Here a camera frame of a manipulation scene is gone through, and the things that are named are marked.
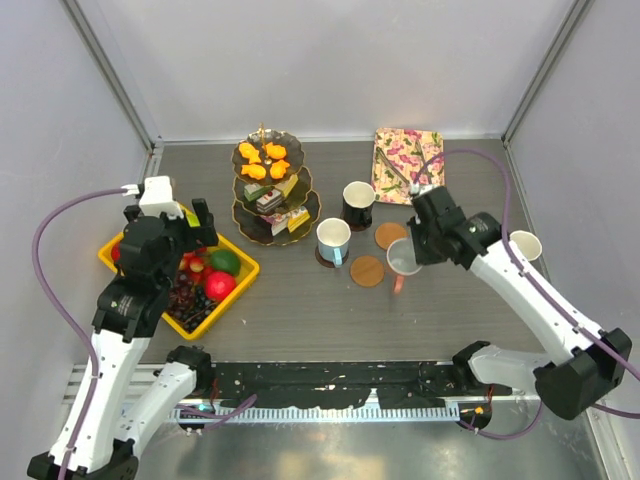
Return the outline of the light blue mug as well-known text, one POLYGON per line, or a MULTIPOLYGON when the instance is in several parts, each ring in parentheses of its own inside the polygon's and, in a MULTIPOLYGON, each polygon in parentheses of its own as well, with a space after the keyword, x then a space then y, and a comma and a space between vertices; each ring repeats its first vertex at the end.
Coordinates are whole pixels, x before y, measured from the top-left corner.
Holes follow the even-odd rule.
POLYGON ((316 238, 320 258, 334 268, 341 267, 349 251, 349 225, 340 218, 327 218, 317 226, 316 238))

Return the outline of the light wooden coaster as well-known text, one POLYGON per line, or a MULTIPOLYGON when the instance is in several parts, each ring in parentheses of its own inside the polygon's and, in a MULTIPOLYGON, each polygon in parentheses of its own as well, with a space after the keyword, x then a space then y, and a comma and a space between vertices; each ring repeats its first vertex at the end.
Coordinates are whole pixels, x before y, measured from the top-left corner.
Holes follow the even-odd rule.
POLYGON ((381 224, 375 231, 375 242, 384 251, 386 251, 392 243, 397 240, 407 238, 409 236, 406 228, 394 222, 385 222, 381 224))

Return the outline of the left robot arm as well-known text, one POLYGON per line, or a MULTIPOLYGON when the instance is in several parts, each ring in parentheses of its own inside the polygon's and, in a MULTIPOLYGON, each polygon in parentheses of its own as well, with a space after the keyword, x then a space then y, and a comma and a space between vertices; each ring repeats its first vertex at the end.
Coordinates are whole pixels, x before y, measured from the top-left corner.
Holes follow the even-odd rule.
POLYGON ((176 215, 125 210, 128 224, 116 275, 97 300, 93 332, 82 337, 89 363, 67 422, 49 451, 27 467, 33 479, 132 479, 159 427, 180 400, 206 396, 214 383, 208 353, 179 346, 159 376, 128 410, 122 409, 130 381, 147 350, 184 254, 218 244, 214 217, 202 198, 176 215))

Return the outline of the cream cake slice with kiwi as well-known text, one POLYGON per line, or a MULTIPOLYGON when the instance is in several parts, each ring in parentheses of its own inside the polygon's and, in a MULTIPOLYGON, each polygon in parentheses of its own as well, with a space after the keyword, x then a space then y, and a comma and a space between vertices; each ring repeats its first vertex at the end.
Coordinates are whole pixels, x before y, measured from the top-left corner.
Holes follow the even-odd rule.
POLYGON ((277 184, 276 187, 282 193, 284 198, 288 198, 297 183, 298 175, 292 174, 287 180, 277 184))

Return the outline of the chocolate cherry cake slice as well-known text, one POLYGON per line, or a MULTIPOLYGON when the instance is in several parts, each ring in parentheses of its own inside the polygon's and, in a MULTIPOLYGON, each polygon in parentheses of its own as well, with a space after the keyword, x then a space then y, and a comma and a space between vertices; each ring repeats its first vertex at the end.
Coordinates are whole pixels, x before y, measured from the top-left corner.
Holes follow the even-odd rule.
POLYGON ((284 197, 282 193, 277 189, 272 189, 256 200, 256 210, 260 214, 268 214, 277 208, 283 201, 284 197))

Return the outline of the grey mug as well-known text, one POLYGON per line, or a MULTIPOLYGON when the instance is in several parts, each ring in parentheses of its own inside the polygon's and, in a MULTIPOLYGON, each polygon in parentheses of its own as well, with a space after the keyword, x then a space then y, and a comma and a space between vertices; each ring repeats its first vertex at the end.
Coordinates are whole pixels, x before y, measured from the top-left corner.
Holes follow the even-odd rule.
POLYGON ((529 231, 516 230, 510 233, 513 242, 529 261, 537 260, 542 254, 542 244, 539 238, 529 231))

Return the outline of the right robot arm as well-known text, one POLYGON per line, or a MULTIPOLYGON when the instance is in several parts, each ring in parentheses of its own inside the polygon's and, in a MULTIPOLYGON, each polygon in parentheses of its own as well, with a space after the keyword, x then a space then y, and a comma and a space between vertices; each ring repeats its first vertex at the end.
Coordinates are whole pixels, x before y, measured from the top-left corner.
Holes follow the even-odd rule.
POLYGON ((604 330, 568 302, 531 266, 492 215, 466 216, 443 186, 410 189, 408 221, 420 265, 450 261, 490 286, 519 316, 543 354, 476 342, 452 370, 454 386, 474 394, 486 384, 535 392, 542 404, 572 420, 621 384, 628 371, 630 337, 604 330))

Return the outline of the yellow triangle cake slice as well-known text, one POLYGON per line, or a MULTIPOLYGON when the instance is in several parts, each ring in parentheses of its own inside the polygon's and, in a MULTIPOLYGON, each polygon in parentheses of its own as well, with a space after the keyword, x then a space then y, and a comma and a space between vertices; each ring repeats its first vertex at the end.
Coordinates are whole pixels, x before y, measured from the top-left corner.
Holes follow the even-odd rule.
POLYGON ((293 233, 305 222, 311 219, 311 215, 308 209, 304 206, 300 206, 288 214, 287 230, 289 233, 293 233))

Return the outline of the pink mug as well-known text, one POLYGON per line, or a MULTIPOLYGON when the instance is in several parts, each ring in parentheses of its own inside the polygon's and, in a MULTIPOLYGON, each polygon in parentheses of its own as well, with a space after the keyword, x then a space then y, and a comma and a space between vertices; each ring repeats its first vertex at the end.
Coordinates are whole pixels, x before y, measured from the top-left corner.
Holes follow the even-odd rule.
POLYGON ((422 266, 416 261, 413 242, 409 237, 392 242, 386 251, 386 261, 394 274, 393 292, 399 294, 405 279, 418 273, 422 266))

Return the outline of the medium brown wooden coaster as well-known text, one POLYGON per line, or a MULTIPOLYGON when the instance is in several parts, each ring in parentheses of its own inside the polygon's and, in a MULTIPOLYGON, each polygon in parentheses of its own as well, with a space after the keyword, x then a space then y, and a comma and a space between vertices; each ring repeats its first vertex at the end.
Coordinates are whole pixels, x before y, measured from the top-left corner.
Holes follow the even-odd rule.
POLYGON ((359 286, 364 288, 372 288, 379 285, 385 275, 385 269, 382 262, 370 255, 357 257, 351 264, 351 279, 359 286))

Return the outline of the black mug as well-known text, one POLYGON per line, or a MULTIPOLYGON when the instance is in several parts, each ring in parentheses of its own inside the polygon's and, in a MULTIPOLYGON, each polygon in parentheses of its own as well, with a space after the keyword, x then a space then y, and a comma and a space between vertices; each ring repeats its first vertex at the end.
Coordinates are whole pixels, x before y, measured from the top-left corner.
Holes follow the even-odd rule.
POLYGON ((343 189, 342 198, 341 218, 347 224, 372 225, 375 191, 369 183, 363 181, 349 183, 343 189))

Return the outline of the dark wooden coaster top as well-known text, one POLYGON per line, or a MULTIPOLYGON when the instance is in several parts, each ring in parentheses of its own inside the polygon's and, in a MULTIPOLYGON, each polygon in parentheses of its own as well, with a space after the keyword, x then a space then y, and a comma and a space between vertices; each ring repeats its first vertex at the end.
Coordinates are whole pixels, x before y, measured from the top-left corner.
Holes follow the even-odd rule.
MULTIPOLYGON (((324 266, 324 267, 326 267, 326 268, 330 268, 330 269, 337 268, 337 267, 335 266, 335 264, 334 264, 332 261, 327 261, 327 260, 325 260, 325 259, 321 256, 320 251, 319 251, 317 248, 315 249, 314 255, 315 255, 315 259, 316 259, 316 261, 317 261, 320 265, 322 265, 322 266, 324 266)), ((349 253, 347 252, 347 253, 342 257, 342 264, 343 264, 343 265, 346 263, 346 261, 348 260, 348 258, 349 258, 349 253)))

